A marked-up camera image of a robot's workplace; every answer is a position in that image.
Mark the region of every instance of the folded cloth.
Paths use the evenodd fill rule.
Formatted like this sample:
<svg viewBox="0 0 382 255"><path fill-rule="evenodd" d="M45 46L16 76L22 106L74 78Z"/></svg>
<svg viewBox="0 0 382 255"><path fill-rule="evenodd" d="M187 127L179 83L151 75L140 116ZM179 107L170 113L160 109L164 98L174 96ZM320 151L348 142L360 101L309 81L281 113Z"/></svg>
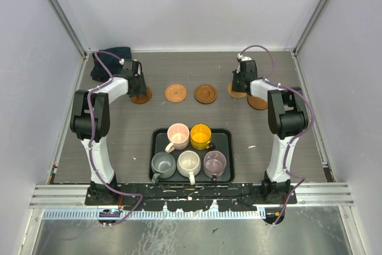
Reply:
<svg viewBox="0 0 382 255"><path fill-rule="evenodd" d="M131 59L131 50L130 47L115 47L110 49L105 49L104 51L113 53L122 59ZM104 53L97 53L98 57L105 64L105 66L110 70L112 75L119 74L122 69L122 65L119 63L119 60L111 55ZM98 82L106 82L109 79L109 75L103 69L101 64L97 61L96 56L93 53L94 67L90 73L90 76L93 80Z"/></svg>

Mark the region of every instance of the mug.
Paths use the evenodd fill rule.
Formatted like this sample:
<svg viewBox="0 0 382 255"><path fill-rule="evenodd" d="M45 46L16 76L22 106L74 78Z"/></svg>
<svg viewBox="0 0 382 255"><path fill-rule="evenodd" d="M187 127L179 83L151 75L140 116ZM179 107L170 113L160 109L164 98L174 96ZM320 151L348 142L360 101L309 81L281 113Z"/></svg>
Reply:
<svg viewBox="0 0 382 255"><path fill-rule="evenodd" d="M195 184L195 176L201 170L201 158L196 152L187 150L178 157L177 168L182 176L190 179L190 184Z"/></svg>
<svg viewBox="0 0 382 255"><path fill-rule="evenodd" d="M186 125L173 124L168 128L167 137L170 143L165 148L166 152L185 149L189 145L190 130Z"/></svg>
<svg viewBox="0 0 382 255"><path fill-rule="evenodd" d="M198 124L192 127L190 132L190 141L194 149L214 150L215 145L211 143L211 138L212 138L212 131L207 125Z"/></svg>
<svg viewBox="0 0 382 255"><path fill-rule="evenodd" d="M225 171L227 166L226 157L219 151L214 150L207 152L203 160L204 173L212 178L212 182L216 182Z"/></svg>
<svg viewBox="0 0 382 255"><path fill-rule="evenodd" d="M175 159L166 152L158 152L151 160L151 169L154 172L151 182L153 185L158 182L159 178L167 179L175 173Z"/></svg>

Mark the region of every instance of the tray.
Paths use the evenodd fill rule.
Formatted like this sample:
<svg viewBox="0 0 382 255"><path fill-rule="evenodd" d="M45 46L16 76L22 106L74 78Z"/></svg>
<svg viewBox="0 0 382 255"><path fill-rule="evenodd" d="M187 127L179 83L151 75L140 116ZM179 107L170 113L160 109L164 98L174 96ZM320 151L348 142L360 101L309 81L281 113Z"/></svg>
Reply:
<svg viewBox="0 0 382 255"><path fill-rule="evenodd" d="M168 128L159 128L153 132L153 138L151 143L151 155L150 155L150 164L149 164L149 179L151 181L151 178L153 177L154 173L151 170L151 160L153 156L158 152L164 152L166 146L168 145L169 141L167 138L167 130ZM231 132L225 128L212 128L212 142L216 145L215 150L220 151L223 155L225 155L227 159L227 167L224 171L224 173L221 175L221 177L218 177L217 183L231 183L233 182L233 179L235 178L235 167L234 167L234 158L233 158L233 151L232 151L232 135ZM195 182L196 183L203 183L203 184L212 184L212 180L205 175L203 170L203 159L208 150L196 150L192 147L191 143L189 143L188 147L183 150L174 150L171 152L171 155L175 158L175 160L178 160L179 155L186 151L186 150L193 150L196 152L202 161L202 168L200 172L195 176ZM159 184L189 184L189 179L187 177L182 176L178 169L175 171L175 173L167 178L167 179L159 179Z"/></svg>

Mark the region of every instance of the robotic arm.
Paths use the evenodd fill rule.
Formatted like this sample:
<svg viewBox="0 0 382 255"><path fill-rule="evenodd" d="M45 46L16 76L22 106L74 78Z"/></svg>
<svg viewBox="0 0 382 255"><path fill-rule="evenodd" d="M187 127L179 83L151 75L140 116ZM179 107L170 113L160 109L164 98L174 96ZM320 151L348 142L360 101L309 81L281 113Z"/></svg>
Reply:
<svg viewBox="0 0 382 255"><path fill-rule="evenodd" d="M238 55L239 66L233 71L232 90L247 93L268 102L268 126L273 134L273 148L270 164L261 183L262 193L267 197L272 192L288 193L290 187L290 170L295 139L289 147L284 165L288 143L297 134L307 128L309 119L305 104L299 96L267 82L257 75L256 62Z"/></svg>
<svg viewBox="0 0 382 255"><path fill-rule="evenodd" d="M114 189L117 189L117 179L110 164L109 153L107 151L107 134L110 129L109 105L118 97L128 94L140 96L147 94L147 87L141 68L141 63L133 60L132 69L127 68L126 60L120 61L121 70L115 75L110 84L104 85L91 95L91 101L95 119L95 139L92 143L92 156L94 165L102 179ZM72 116L70 119L70 129L76 133L84 146L89 162L89 141L91 138L91 119L87 96L89 91L78 90L73 99ZM95 171L91 168L90 189L93 192L108 193Z"/></svg>

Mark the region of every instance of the wooden coaster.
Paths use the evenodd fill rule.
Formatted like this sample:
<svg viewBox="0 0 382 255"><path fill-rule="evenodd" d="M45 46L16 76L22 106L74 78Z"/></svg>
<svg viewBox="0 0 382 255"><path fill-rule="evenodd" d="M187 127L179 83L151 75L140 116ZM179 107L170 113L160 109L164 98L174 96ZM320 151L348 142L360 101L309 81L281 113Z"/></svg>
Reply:
<svg viewBox="0 0 382 255"><path fill-rule="evenodd" d="M232 91L232 82L229 83L227 91L234 98L244 98L247 95L247 93L240 93L240 92Z"/></svg>
<svg viewBox="0 0 382 255"><path fill-rule="evenodd" d="M195 99L201 104L211 104L217 98L217 91L211 85L200 85L195 89L194 92Z"/></svg>
<svg viewBox="0 0 382 255"><path fill-rule="evenodd" d="M172 103L179 103L187 96L187 90L183 85L173 84L167 87L165 97Z"/></svg>
<svg viewBox="0 0 382 255"><path fill-rule="evenodd" d="M268 102L259 97L248 96L248 104L256 110L268 109Z"/></svg>
<svg viewBox="0 0 382 255"><path fill-rule="evenodd" d="M138 97L131 97L130 100L134 104L141 105L141 104L147 103L151 99L152 96L153 96L153 91L150 89L150 87L147 87L147 94L146 95L142 95L142 96L138 96Z"/></svg>

